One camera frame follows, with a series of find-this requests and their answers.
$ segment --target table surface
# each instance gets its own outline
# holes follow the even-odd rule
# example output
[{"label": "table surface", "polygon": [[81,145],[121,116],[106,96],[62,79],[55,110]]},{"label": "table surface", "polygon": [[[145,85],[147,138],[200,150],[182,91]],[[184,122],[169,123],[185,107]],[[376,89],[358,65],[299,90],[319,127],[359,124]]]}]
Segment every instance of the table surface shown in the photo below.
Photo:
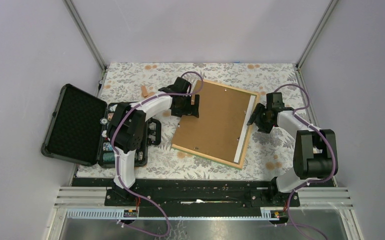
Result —
[{"label": "table surface", "polygon": [[[149,93],[173,84],[187,71],[196,71],[205,79],[261,94],[266,104],[266,93],[283,84],[297,84],[292,64],[249,63],[112,63],[103,84],[100,98],[107,103],[132,102],[144,99],[141,86]],[[194,74],[184,78],[193,84],[199,80]],[[282,92],[287,107],[303,107],[299,89],[284,87]],[[305,111],[299,115],[307,119]],[[180,120],[170,110],[157,114],[162,127],[161,144],[148,148],[148,163],[135,168],[137,178],[148,179],[208,179],[208,180],[271,180],[282,175],[293,165],[295,140],[285,130],[273,128],[270,134],[257,132],[253,127],[242,170],[211,160],[193,156],[171,148],[171,139]],[[79,166],[79,178],[113,178],[114,168]]]}]

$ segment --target brown board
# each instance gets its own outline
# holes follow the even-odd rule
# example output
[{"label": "brown board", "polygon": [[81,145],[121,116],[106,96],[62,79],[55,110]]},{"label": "brown board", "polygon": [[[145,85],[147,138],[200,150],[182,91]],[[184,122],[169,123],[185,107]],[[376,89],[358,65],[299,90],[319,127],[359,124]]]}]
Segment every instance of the brown board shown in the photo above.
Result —
[{"label": "brown board", "polygon": [[172,147],[242,169],[250,138],[250,126],[244,127],[246,113],[253,111],[259,95],[208,80],[198,94],[199,118],[181,118]]}]

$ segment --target case lid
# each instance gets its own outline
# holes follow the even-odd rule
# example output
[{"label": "case lid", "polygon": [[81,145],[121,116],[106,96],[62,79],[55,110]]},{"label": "case lid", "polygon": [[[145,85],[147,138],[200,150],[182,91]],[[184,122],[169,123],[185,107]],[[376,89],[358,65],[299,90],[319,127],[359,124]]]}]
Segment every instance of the case lid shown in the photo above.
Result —
[{"label": "case lid", "polygon": [[66,84],[52,114],[41,152],[46,157],[91,166],[99,158],[107,103]]}]

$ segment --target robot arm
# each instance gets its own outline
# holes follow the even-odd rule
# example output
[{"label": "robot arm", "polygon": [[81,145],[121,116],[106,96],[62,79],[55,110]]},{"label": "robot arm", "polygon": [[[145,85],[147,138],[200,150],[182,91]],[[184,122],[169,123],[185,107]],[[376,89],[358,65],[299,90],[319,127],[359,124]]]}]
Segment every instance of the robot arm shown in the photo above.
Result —
[{"label": "robot arm", "polygon": [[[269,134],[273,127],[280,127],[295,139],[293,167],[272,180],[276,183],[276,191],[281,193],[289,193],[308,180],[326,178],[333,169],[333,160],[327,145],[314,130],[294,116],[293,110],[291,107],[285,107],[281,92],[268,93],[266,107],[258,103],[247,123],[255,123],[258,132],[266,134]],[[337,156],[335,133],[330,129],[316,129],[328,140]],[[314,153],[314,147],[320,150],[320,153]],[[334,174],[338,170],[338,164],[335,163]]]},{"label": "robot arm", "polygon": [[114,182],[118,187],[124,188],[119,178],[121,178],[127,188],[130,188],[135,183],[135,152],[141,145],[144,126],[151,117],[168,109],[171,109],[172,116],[181,117],[182,115],[188,115],[199,117],[199,95],[195,95],[194,105],[191,103],[191,95],[164,95],[167,93],[186,94],[187,90],[191,89],[191,87],[190,82],[178,77],[173,85],[159,89],[155,94],[159,97],[155,99],[149,100],[152,97],[150,96],[143,101],[135,103],[120,102],[117,104],[113,117],[107,126],[107,136],[109,139],[113,138],[116,128],[128,111],[133,106],[140,104],[140,107],[135,109],[125,121],[114,141],[114,158],[116,159]]}]

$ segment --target orange object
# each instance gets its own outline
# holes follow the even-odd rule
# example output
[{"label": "orange object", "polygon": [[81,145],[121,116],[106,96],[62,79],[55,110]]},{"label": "orange object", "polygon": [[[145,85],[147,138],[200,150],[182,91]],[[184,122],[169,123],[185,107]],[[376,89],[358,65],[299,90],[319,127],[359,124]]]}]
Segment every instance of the orange object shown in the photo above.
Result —
[{"label": "orange object", "polygon": [[142,92],[142,96],[144,98],[148,97],[149,96],[149,92],[147,91],[147,87],[145,85],[142,85],[141,86],[141,92]]}]

